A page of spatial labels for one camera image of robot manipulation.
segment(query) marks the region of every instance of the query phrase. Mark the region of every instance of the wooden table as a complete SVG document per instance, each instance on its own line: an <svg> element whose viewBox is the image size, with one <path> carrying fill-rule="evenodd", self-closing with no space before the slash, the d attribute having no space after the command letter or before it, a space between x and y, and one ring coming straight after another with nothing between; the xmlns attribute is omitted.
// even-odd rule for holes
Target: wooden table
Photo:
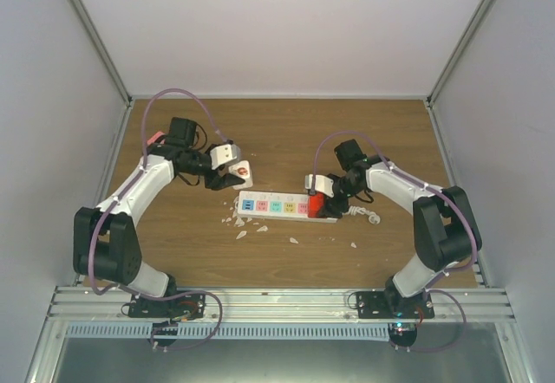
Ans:
<svg viewBox="0 0 555 383"><path fill-rule="evenodd" d="M220 129L251 162L254 191L303 192L320 141L330 133L353 129L366 133L400 168L437 185L447 177L421 101L211 100L206 101ZM131 114L111 191L140 159L137 101ZM161 100L152 108L147 136L166 131L173 116L196 120L211 142L219 139L192 101ZM341 174L333 148L323 147L319 173ZM363 140L364 152L373 154ZM415 253L412 218L383 196L367 205L382 221L345 217L337 224L253 220L242 228L222 219L232 216L233 189L208 191L175 179L148 207L138 234L144 259L172 274L182 286L225 287L381 287ZM262 225L267 232L256 232ZM247 235L239 240L241 230ZM293 237L298 244L290 243ZM474 287L472 272L441 282Z"/></svg>

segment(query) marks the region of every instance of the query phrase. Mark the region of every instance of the colored square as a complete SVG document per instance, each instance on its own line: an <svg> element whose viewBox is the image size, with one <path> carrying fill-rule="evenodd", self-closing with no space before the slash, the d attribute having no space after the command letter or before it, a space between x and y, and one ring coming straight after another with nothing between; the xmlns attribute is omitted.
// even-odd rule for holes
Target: colored square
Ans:
<svg viewBox="0 0 555 383"><path fill-rule="evenodd" d="M257 201L257 211L268 211L268 201Z"/></svg>
<svg viewBox="0 0 555 383"><path fill-rule="evenodd" d="M281 212L282 204L280 201L271 201L270 202L270 211L271 212Z"/></svg>
<svg viewBox="0 0 555 383"><path fill-rule="evenodd" d="M295 203L285 203L284 205L284 211L285 212L295 212L295 207L297 207L297 205Z"/></svg>
<svg viewBox="0 0 555 383"><path fill-rule="evenodd" d="M299 214L308 214L309 213L309 205L306 204L306 203L299 203L298 213Z"/></svg>
<svg viewBox="0 0 555 383"><path fill-rule="evenodd" d="M241 208L248 211L254 210L254 201L252 199L244 199L243 206Z"/></svg>

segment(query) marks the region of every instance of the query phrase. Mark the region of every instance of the ribbed metal strip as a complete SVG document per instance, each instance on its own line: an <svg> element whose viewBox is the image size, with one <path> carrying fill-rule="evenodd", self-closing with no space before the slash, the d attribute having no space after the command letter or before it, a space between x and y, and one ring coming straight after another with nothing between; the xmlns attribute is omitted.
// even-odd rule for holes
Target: ribbed metal strip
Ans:
<svg viewBox="0 0 555 383"><path fill-rule="evenodd" d="M177 335L157 338L199 339L213 330L214 324L181 323ZM68 338L149 338L151 322L73 321ZM219 340L366 340L387 341L385 324L222 324L214 338Z"/></svg>

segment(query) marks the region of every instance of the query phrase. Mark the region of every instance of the pink square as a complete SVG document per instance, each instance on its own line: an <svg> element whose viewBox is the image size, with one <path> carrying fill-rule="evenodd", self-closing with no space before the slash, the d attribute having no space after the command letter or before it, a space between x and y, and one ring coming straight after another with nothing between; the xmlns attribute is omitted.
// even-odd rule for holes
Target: pink square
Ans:
<svg viewBox="0 0 555 383"><path fill-rule="evenodd" d="M268 211L268 201L257 201L257 211Z"/></svg>
<svg viewBox="0 0 555 383"><path fill-rule="evenodd" d="M308 213L309 213L309 205L308 205L308 204L300 203L300 204L297 206L297 210L298 210L298 213L299 213L299 214L308 214Z"/></svg>

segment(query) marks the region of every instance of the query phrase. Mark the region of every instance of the white rectangular box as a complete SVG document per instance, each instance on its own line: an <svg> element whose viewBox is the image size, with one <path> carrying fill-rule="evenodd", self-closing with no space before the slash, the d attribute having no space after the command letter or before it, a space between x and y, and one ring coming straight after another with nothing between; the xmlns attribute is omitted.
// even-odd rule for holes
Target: white rectangular box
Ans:
<svg viewBox="0 0 555 383"><path fill-rule="evenodd" d="M237 214L240 217L335 223L337 218L309 218L308 194L241 191Z"/></svg>

